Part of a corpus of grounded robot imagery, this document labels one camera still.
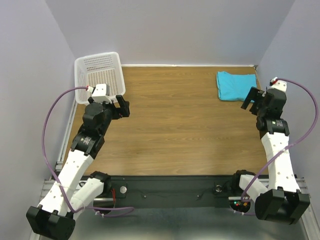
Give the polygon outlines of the turquoise t-shirt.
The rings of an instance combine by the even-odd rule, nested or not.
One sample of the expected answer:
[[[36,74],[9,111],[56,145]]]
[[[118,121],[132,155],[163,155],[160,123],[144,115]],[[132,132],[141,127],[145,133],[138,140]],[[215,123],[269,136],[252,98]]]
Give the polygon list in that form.
[[[218,98],[227,102],[243,102],[251,87],[257,87],[255,74],[230,74],[219,71],[216,74]]]

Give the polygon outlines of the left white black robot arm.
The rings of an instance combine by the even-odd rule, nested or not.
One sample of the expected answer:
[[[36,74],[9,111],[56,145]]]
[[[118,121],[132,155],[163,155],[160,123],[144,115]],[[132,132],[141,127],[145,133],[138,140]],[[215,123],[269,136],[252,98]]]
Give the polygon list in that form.
[[[130,103],[122,95],[117,95],[116,100],[119,107],[113,102],[89,98],[82,116],[83,123],[73,138],[62,170],[38,206],[31,206],[26,213],[34,233],[52,240],[67,240],[74,231],[76,219],[95,197],[109,194],[115,197],[111,176],[103,172],[93,172],[80,189],[77,187],[102,148],[111,121],[130,115]]]

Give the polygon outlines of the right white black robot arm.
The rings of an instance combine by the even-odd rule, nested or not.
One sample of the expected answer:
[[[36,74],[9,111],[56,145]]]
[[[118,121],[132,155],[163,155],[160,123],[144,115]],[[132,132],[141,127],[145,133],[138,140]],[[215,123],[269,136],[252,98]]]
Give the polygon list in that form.
[[[252,87],[241,108],[250,103],[250,112],[256,116],[256,128],[264,147],[268,169],[268,186],[258,175],[238,170],[230,182],[231,192],[254,202],[254,213],[259,220],[295,224],[310,205],[310,198],[301,192],[296,181],[289,145],[289,125],[281,118],[287,101],[287,83],[280,81],[263,91]]]

